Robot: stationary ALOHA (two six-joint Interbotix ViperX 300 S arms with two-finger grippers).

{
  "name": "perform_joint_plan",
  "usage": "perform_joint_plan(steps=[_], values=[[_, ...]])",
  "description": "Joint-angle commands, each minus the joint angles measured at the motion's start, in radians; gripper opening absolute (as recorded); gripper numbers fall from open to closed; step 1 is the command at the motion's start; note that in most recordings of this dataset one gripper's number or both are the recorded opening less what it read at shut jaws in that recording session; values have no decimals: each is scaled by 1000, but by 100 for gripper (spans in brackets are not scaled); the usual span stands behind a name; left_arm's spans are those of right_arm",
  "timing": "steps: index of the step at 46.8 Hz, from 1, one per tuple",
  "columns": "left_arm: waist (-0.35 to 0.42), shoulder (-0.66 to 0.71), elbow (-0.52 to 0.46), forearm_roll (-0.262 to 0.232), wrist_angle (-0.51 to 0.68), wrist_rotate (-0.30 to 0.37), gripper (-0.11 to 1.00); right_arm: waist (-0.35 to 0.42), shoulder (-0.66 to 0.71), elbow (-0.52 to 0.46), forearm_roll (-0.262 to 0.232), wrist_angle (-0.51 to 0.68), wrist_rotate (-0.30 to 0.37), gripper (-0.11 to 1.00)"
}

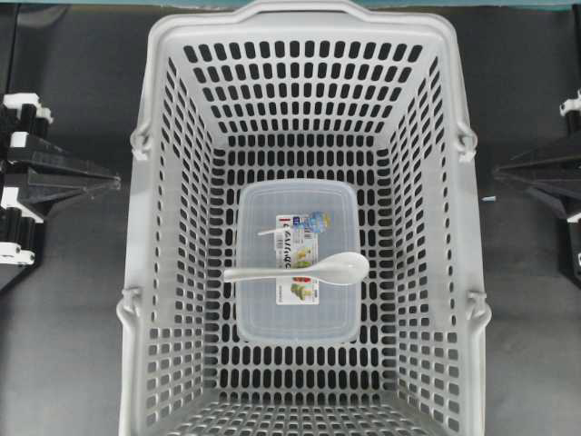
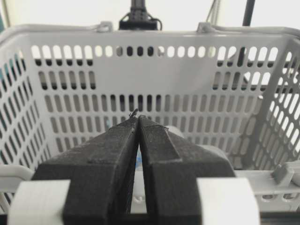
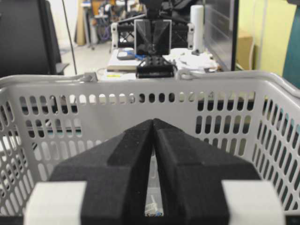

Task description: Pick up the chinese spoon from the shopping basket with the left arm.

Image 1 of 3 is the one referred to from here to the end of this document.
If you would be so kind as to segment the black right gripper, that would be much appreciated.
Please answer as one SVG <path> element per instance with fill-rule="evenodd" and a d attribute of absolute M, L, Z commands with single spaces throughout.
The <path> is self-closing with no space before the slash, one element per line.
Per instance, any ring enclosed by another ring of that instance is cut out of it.
<path fill-rule="evenodd" d="M 567 137 L 518 154 L 493 175 L 566 220 L 572 277 L 580 285 L 580 90 L 559 112 L 566 119 Z"/>

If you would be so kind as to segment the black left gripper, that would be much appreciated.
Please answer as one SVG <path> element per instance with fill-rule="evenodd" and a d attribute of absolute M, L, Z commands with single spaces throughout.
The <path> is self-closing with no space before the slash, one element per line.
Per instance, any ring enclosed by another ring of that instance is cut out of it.
<path fill-rule="evenodd" d="M 57 204 L 121 187 L 120 177 L 45 140 L 51 110 L 35 93 L 1 96 L 1 289 L 41 265 L 44 220 Z M 34 168 L 55 170 L 38 173 Z"/>

